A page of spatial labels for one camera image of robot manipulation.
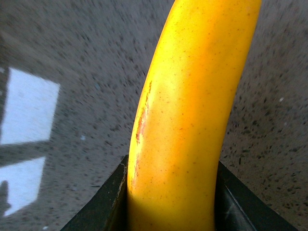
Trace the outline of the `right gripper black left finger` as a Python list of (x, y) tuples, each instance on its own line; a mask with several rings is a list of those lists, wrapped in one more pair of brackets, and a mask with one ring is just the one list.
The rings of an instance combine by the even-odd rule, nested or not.
[(127, 229), (128, 156), (63, 231), (125, 231)]

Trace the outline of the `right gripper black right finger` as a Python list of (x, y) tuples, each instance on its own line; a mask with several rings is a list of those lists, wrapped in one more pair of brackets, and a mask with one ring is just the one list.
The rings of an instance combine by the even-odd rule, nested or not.
[(296, 231), (263, 203), (222, 163), (218, 164), (215, 192), (218, 231)]

